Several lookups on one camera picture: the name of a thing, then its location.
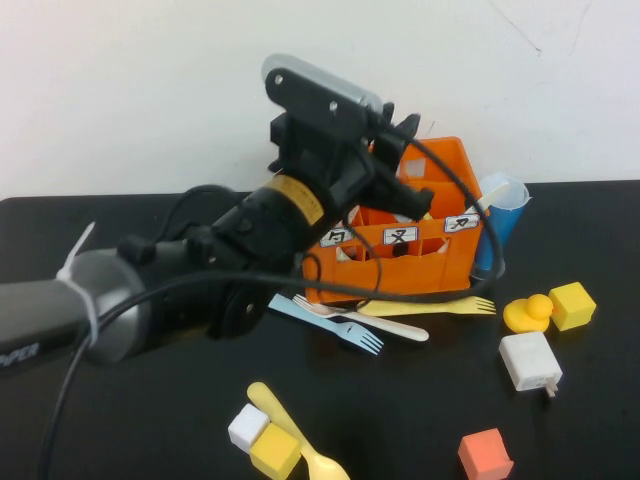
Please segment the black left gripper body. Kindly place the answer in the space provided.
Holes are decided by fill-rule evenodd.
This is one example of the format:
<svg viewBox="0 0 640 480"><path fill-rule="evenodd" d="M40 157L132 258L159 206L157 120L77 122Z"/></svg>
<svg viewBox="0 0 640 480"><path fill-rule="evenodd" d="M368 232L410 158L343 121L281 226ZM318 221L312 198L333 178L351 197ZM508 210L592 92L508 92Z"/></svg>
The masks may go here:
<svg viewBox="0 0 640 480"><path fill-rule="evenodd" d="M273 173L289 175L306 184L336 210L356 204L377 210L396 209L395 158L367 145L338 140L283 113L270 123L270 140L278 156L269 165Z"/></svg>

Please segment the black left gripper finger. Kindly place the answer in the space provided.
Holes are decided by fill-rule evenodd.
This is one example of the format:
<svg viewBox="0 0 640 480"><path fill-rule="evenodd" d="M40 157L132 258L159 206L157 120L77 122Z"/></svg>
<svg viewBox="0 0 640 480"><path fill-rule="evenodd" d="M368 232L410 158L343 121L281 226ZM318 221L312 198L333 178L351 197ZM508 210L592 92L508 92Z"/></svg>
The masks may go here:
<svg viewBox="0 0 640 480"><path fill-rule="evenodd" d="M401 133L413 138L418 130L421 115L413 113L396 125ZM396 173L408 143L395 134L380 132L373 143L373 155L386 165L392 173Z"/></svg>
<svg viewBox="0 0 640 480"><path fill-rule="evenodd" d="M377 181L363 190L359 204L409 219L422 219L430 211L433 198L434 192L429 188L417 191L397 180Z"/></svg>

